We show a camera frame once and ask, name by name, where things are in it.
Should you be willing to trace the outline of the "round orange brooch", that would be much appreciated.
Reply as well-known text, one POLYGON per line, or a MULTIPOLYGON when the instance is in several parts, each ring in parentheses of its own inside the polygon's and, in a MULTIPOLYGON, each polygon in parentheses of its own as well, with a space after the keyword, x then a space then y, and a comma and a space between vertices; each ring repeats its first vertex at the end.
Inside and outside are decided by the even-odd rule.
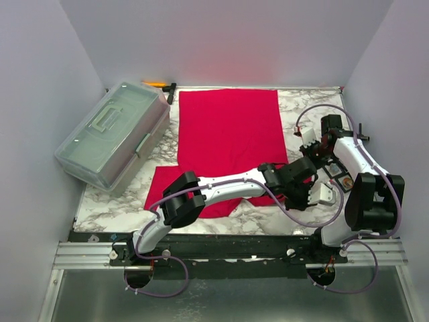
POLYGON ((345 189, 351 189, 353 187, 353 180, 351 178, 345 177, 341 180, 341 184, 345 189))

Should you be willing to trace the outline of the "red t-shirt garment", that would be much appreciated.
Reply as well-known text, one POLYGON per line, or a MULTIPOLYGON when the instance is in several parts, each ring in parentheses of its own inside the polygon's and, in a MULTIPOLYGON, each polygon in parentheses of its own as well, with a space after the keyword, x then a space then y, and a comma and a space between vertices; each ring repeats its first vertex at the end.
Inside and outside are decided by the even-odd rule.
POLYGON ((220 177, 288 163, 277 91, 180 92, 177 160, 177 166, 156 168, 145 209, 186 171, 220 177))

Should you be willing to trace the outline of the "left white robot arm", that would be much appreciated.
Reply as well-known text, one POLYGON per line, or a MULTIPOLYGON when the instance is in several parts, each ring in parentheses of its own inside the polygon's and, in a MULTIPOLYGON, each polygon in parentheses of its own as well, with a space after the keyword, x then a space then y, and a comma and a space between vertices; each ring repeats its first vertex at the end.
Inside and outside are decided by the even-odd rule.
POLYGON ((171 230, 192 225, 205 208, 224 201, 268 195, 278 203, 283 196, 291 202, 287 208, 305 210, 312 187, 308 180, 315 175, 317 169, 308 157, 290 164, 263 163, 240 174, 215 178, 185 172, 149 206, 154 218, 133 233, 125 256, 132 264, 143 264, 171 230))

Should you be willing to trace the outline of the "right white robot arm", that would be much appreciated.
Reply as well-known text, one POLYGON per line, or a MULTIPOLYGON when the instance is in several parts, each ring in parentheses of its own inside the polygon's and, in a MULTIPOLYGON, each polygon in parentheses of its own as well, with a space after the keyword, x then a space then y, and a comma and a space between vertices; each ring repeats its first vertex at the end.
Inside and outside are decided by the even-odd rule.
POLYGON ((402 218, 405 180, 390 174, 363 146, 366 136, 343 128, 340 115, 321 119, 321 137, 310 127, 296 128, 302 138, 300 151, 321 168, 329 160, 343 165, 353 181, 344 216, 320 229, 321 239, 308 246, 310 258, 318 263, 332 256, 332 247, 360 236, 385 238, 394 233, 402 218))

